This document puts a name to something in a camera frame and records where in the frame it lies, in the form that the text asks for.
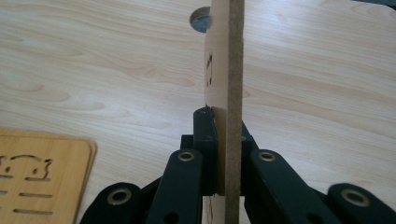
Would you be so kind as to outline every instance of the light wood grain surface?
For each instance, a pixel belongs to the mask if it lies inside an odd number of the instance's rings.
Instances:
[[[192,133],[205,36],[188,20],[209,5],[0,1],[0,126],[97,143],[78,219],[104,187],[162,175]],[[315,189],[349,182],[396,209],[396,13],[250,0],[244,38],[243,119],[259,146]]]

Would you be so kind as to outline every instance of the cut-out wooden piece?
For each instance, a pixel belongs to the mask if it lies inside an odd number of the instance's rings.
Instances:
[[[19,136],[19,137],[33,137],[33,138],[51,138],[51,139],[67,139],[67,140],[80,140],[86,142],[91,149],[91,156],[88,165],[88,170],[85,175],[84,187],[88,181],[88,176],[90,175],[90,171],[93,165],[93,159],[95,158],[96,154],[96,144],[87,138],[75,137],[75,136],[68,136],[68,135],[60,135],[57,133],[41,133],[41,132],[32,132],[32,131],[25,131],[25,130],[18,130],[18,129],[7,129],[7,128],[0,128],[0,136]]]
[[[241,171],[244,1],[212,1],[205,38],[205,103],[219,136],[215,223],[238,223]]]
[[[73,223],[94,152],[85,139],[0,130],[0,219]]]

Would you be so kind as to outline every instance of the mdf board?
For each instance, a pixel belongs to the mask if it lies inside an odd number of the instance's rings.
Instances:
[[[244,1],[212,1],[205,37],[205,103],[214,112],[219,137],[214,222],[238,223]]]
[[[94,142],[0,130],[0,218],[5,223],[73,223]]]

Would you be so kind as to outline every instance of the cat face cutout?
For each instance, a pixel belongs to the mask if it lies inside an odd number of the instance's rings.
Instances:
[[[34,155],[0,156],[0,178],[24,178],[26,181],[49,181],[51,159]]]

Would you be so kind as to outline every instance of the hole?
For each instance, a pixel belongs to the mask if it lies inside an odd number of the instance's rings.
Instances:
[[[126,193],[125,192],[117,192],[116,194],[113,195],[113,200],[114,201],[121,201],[126,198]]]
[[[132,197],[132,192],[127,188],[115,189],[107,196],[107,202],[111,205],[120,205],[128,202]]]
[[[259,158],[260,158],[262,161],[274,161],[276,157],[275,157],[274,154],[272,154],[272,153],[270,153],[270,152],[261,152],[261,153],[259,154]]]
[[[190,15],[191,27],[200,32],[206,33],[207,24],[209,22],[210,7],[200,7],[193,11]]]
[[[175,224],[178,223],[178,214],[176,213],[168,213],[163,217],[163,222],[166,224]]]
[[[194,159],[194,154],[190,152],[182,152],[178,154],[178,159],[181,161],[192,161]]]
[[[370,204],[369,199],[362,193],[354,189],[343,189],[341,195],[349,203],[355,204],[359,207],[366,207]]]
[[[319,215],[313,214],[313,213],[308,213],[306,215],[306,219],[308,219],[308,221],[310,223],[313,223],[313,224],[322,224],[322,223],[324,223],[323,222],[323,218],[321,218]]]

